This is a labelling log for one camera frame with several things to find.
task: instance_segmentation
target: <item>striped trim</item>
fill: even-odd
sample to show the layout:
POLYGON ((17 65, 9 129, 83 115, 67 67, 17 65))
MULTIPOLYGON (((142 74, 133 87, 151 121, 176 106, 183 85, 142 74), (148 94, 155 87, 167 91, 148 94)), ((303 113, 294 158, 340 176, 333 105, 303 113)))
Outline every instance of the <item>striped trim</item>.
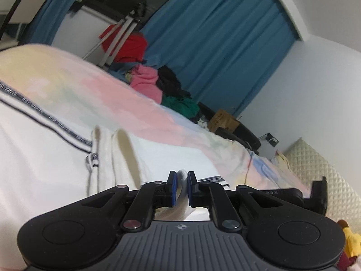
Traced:
POLYGON ((62 122, 2 81, 0 81, 0 100, 36 122, 50 128, 76 148, 85 152, 91 152, 93 143, 90 140, 65 126, 62 122))

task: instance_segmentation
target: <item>red cloth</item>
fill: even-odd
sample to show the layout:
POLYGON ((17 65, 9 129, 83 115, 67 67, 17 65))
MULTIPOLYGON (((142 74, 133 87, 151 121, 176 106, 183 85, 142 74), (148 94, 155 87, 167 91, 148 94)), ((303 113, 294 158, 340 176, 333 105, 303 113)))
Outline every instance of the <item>red cloth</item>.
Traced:
POLYGON ((158 104, 162 101, 162 91, 156 86, 158 72, 151 67, 138 64, 132 69, 130 86, 158 104))
MULTIPOLYGON (((114 28, 114 24, 110 25, 100 36, 99 38, 104 38, 108 32, 110 32, 114 28)), ((112 41, 115 39, 116 35, 120 31, 121 27, 118 27, 115 32, 111 34, 109 38, 107 38, 102 43, 102 48, 104 52, 108 50, 112 41)), ((141 62, 143 61, 144 52, 146 51, 148 43, 144 38, 143 34, 140 32, 132 33, 128 39, 125 41, 124 45, 120 48, 120 51, 116 55, 114 62, 121 63, 121 62, 141 62)))
POLYGON ((346 271, 348 267, 353 265, 357 257, 348 258, 345 252, 342 252, 342 255, 337 263, 337 269, 340 271, 346 271))

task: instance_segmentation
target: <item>green cloth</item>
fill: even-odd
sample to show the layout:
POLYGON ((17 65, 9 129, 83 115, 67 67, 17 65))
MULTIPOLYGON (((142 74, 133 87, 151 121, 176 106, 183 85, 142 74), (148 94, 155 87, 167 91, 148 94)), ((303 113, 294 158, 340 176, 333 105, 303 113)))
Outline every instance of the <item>green cloth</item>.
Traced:
POLYGON ((188 119, 196 117, 199 111, 198 105, 189 98, 167 97, 163 94, 161 104, 182 114, 188 119))

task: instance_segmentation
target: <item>quilted cushion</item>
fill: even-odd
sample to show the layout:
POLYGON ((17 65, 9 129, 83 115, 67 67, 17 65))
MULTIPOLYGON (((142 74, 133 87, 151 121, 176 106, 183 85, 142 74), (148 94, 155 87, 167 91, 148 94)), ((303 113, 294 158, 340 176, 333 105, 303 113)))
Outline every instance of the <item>quilted cushion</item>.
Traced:
POLYGON ((285 153, 292 171, 311 188, 313 180, 326 176, 329 204, 326 216, 334 221, 344 219, 353 232, 361 233, 361 197, 341 175, 302 138, 285 153))

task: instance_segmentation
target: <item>white towel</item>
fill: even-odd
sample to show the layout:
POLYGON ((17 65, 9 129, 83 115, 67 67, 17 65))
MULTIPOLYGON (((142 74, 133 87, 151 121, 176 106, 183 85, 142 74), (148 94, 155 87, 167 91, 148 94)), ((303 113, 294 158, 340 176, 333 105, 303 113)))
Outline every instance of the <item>white towel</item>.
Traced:
MULTIPOLYGON (((90 195, 117 184, 139 189, 148 182, 166 181, 170 171, 182 168, 177 173, 177 205, 158 210, 157 220, 182 221, 195 211, 188 205, 188 171, 194 171, 198 179, 218 175, 212 162, 198 149, 152 142, 122 129, 112 134, 96 127, 92 142, 92 152, 87 157, 90 195)), ((203 212, 198 219, 208 220, 208 212, 203 212)))

